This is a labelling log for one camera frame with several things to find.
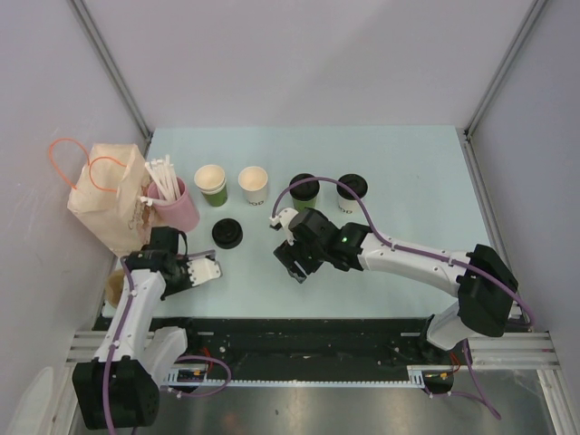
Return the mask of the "brown pulp cup carrier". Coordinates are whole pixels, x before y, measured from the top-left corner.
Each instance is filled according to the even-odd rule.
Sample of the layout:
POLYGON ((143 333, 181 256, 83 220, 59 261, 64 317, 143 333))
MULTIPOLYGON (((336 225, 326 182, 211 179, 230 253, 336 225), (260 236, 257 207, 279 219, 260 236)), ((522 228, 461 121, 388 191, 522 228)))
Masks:
POLYGON ((108 276, 105 282, 105 300, 113 308, 116 308, 121 300, 124 278, 124 271, 122 269, 117 269, 108 276))

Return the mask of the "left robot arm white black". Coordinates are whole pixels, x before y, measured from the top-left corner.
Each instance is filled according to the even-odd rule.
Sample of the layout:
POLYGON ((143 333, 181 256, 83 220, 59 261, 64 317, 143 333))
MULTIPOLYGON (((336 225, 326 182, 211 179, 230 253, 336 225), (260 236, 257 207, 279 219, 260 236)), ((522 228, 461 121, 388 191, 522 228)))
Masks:
POLYGON ((90 430, 149 427, 160 407, 160 381, 173 362, 187 363, 200 351, 196 335, 165 328, 146 340, 155 306, 191 288, 189 259, 179 252, 187 237, 174 227, 155 227, 150 242, 120 259, 121 299, 99 349, 80 362, 72 383, 90 430))

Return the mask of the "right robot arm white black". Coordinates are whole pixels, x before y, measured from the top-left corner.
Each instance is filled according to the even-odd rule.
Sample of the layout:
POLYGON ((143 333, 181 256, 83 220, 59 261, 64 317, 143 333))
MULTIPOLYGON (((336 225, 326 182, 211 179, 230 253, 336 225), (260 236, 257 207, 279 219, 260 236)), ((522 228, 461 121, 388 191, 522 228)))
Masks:
POLYGON ((454 304, 428 319, 418 341, 419 355, 427 363, 440 363, 465 339, 477 334, 497 338, 508 327, 517 280, 489 246, 451 253, 405 246, 366 225, 337 227, 313 208, 284 208, 271 217, 270 227, 284 233, 274 255, 299 283, 329 263, 344 272, 403 276, 454 297, 454 304))

